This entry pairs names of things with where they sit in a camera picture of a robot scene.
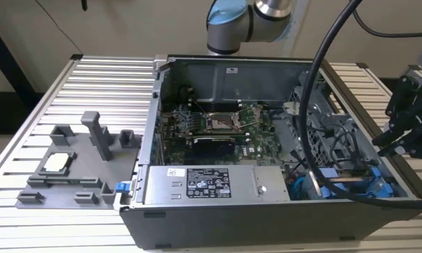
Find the black cable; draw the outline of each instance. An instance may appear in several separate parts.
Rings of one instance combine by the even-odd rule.
[[[300,125],[300,142],[302,142],[302,149],[306,156],[307,165],[317,177],[317,179],[323,183],[323,185],[330,189],[331,192],[338,195],[338,197],[349,199],[351,201],[374,205],[379,207],[386,208],[403,208],[403,209],[421,209],[422,210],[422,200],[397,200],[397,201],[389,201],[375,198],[367,198],[367,197],[359,197],[355,194],[346,192],[343,189],[337,187],[323,176],[322,171],[318,168],[318,165],[313,159],[313,152],[311,152],[311,145],[309,142],[309,132],[307,132],[307,113],[309,113],[309,102],[311,97],[311,91],[313,91],[313,83],[315,80],[315,76],[319,71],[319,67],[325,58],[325,54],[330,48],[331,42],[345,24],[347,21],[350,15],[353,14],[357,6],[361,4],[362,0],[351,0],[345,9],[342,10],[334,24],[331,25],[331,28],[325,35],[322,44],[319,46],[318,52],[315,54],[311,68],[309,71],[309,75],[305,82],[305,87],[302,91],[300,96],[300,107],[299,107],[299,125]]]
[[[210,13],[212,10],[214,5],[216,4],[216,0],[212,1],[211,6],[210,6],[210,10],[208,10],[208,14],[206,15],[206,30],[208,31],[208,18],[210,18]]]
[[[183,84],[183,85],[180,85],[180,87],[178,88],[178,91],[176,91],[176,99],[178,99],[178,101],[182,101],[180,100],[180,96],[182,96],[182,89],[183,88],[192,88],[190,85],[187,85],[187,84]]]
[[[322,133],[326,133],[326,132],[327,132],[327,131],[323,130],[323,129],[314,128],[311,125],[307,125],[307,128],[311,129],[311,130],[315,131],[315,132],[322,132]]]
[[[298,162],[302,162],[302,161],[283,161],[284,163],[298,163]]]
[[[361,28],[370,33],[371,35],[382,38],[419,38],[422,37],[422,33],[381,33],[375,30],[373,30],[362,21],[357,10],[353,12],[353,17],[357,20],[357,23],[359,24]]]
[[[51,16],[51,14],[48,13],[47,9],[44,8],[44,6],[41,5],[41,3],[39,2],[39,0],[35,0],[36,3],[39,4],[39,6],[43,8],[44,12],[47,13],[49,19],[53,21],[57,30],[64,34],[64,36],[68,38],[68,40],[72,42],[73,46],[76,47],[76,49],[79,50],[79,52],[83,54],[81,49],[79,48],[79,46],[75,44],[75,42],[72,41],[71,37],[67,35],[67,33],[63,31],[63,29],[60,28],[59,24],[56,23],[53,17]]]
[[[300,165],[305,167],[305,158],[298,162],[298,165],[295,165],[291,171],[296,170]]]

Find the warning label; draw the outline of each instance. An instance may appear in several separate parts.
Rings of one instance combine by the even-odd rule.
[[[188,169],[190,198],[231,198],[228,169]]]

